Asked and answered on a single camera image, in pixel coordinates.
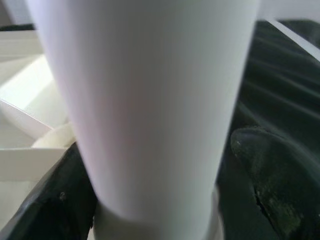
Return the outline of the white plastic table leg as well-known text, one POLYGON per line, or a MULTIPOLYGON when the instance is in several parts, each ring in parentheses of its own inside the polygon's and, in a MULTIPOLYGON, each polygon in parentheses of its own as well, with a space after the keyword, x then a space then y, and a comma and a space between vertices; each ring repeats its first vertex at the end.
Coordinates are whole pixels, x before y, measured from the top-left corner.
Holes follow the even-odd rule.
POLYGON ((260 0, 26 0, 111 240, 207 240, 260 0))

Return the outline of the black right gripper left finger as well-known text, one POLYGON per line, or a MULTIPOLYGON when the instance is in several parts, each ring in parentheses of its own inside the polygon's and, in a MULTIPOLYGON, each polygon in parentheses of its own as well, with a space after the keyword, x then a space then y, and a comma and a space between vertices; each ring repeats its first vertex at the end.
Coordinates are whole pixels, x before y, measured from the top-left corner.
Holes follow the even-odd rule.
POLYGON ((3 228, 3 240, 87 240, 97 197, 73 143, 3 228))

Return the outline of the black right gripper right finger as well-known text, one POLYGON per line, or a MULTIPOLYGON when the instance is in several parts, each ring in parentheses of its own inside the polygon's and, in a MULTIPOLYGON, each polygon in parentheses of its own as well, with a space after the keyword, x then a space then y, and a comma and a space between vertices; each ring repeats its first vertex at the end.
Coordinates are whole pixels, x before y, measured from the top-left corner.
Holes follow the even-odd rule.
POLYGON ((281 240, 320 240, 320 164, 261 128, 235 130, 230 146, 281 240))

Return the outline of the white plastic table top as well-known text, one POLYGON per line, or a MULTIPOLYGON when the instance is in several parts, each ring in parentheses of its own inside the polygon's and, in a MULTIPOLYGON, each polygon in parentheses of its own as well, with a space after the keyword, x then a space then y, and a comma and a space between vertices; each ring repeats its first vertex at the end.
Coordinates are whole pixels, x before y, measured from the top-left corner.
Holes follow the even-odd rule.
POLYGON ((74 140, 36 32, 0 30, 0 228, 74 140))

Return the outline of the black table cloth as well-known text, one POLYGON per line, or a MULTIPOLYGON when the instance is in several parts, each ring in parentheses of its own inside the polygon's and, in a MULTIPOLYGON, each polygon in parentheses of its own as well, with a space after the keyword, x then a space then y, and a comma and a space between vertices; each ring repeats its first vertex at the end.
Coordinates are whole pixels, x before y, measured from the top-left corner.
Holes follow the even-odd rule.
POLYGON ((231 135, 258 128, 285 138, 320 164, 320 62, 270 23, 256 24, 242 86, 211 200, 218 216, 207 235, 225 240, 281 240, 267 218, 231 135))

